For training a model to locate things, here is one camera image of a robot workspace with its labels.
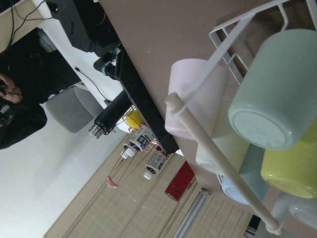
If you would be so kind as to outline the person's hand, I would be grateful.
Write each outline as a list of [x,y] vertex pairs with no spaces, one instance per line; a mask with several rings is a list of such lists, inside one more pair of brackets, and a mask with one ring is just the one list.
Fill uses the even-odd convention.
[[0,74],[0,96],[9,102],[19,104],[23,101],[21,90],[7,75]]

